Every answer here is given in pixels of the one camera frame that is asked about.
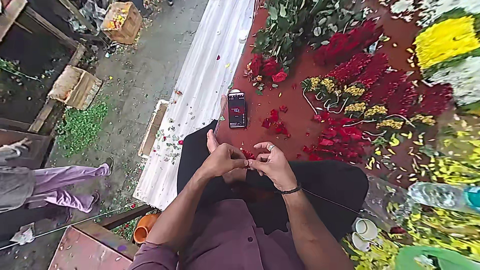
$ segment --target man's left hand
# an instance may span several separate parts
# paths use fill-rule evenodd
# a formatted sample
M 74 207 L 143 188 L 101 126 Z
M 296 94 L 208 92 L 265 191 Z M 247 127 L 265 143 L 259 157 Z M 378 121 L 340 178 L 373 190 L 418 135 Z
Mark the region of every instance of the man's left hand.
M 204 161 L 197 172 L 206 178 L 221 176 L 233 169 L 248 165 L 248 161 L 242 159 L 242 152 L 229 144 L 219 145 Z

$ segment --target wet ground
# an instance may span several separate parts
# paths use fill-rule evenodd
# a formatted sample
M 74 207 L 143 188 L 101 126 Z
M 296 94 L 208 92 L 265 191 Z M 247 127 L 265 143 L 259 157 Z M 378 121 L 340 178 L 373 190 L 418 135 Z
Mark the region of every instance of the wet ground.
M 112 156 L 115 165 L 109 177 L 72 187 L 75 194 L 98 190 L 102 204 L 91 213 L 73 211 L 79 221 L 131 202 L 133 190 L 142 168 L 138 148 L 146 132 L 150 116 L 160 99 L 168 99 L 180 74 L 207 0 L 177 0 L 173 7 L 161 3 L 162 11 L 153 14 L 151 26 L 142 30 L 136 50 L 119 50 L 103 57 L 95 68 L 95 76 L 104 80 L 96 99 L 108 104 L 98 139 L 82 153 L 64 157 L 55 144 L 48 166 L 99 166 Z M 37 233 L 49 231 L 55 224 L 43 220 Z M 2 269 L 47 269 L 62 232 L 52 233 L 34 242 L 16 246 L 0 256 Z

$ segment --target smartphone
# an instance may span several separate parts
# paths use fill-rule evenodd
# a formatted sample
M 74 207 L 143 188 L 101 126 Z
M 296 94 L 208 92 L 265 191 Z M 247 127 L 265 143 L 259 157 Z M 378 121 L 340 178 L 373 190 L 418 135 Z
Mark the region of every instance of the smartphone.
M 245 93 L 237 89 L 228 94 L 228 124 L 230 128 L 246 127 Z

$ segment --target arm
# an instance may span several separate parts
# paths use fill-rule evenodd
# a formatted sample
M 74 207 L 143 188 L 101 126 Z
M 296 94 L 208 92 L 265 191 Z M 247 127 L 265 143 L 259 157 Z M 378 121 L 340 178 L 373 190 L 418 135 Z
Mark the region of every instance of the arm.
M 254 148 L 268 148 L 271 142 L 259 143 Z M 297 187 L 297 179 L 283 152 L 273 147 L 270 154 L 259 154 L 257 160 L 249 160 L 251 169 L 268 176 L 281 191 Z M 295 249 L 306 269 L 353 269 L 341 245 L 327 230 L 302 190 L 284 194 L 288 219 Z
M 164 244 L 174 252 L 179 251 L 190 232 L 198 201 L 206 184 L 215 176 L 221 176 L 235 168 L 247 166 L 247 160 L 235 159 L 241 155 L 243 154 L 240 150 L 231 145 L 221 144 L 217 147 L 195 172 L 180 194 L 158 217 L 147 236 L 147 242 Z
M 302 190 L 283 195 L 295 249 L 306 269 L 353 269 Z

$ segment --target purple pants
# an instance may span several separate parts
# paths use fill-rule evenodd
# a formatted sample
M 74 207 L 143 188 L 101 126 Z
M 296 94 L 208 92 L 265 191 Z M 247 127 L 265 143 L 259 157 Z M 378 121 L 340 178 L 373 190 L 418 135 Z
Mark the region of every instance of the purple pants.
M 30 208 L 53 203 L 89 213 L 94 198 L 91 195 L 72 195 L 63 187 L 106 175 L 110 175 L 110 168 L 106 163 L 98 168 L 68 166 L 34 170 L 35 188 L 25 203 L 30 203 Z

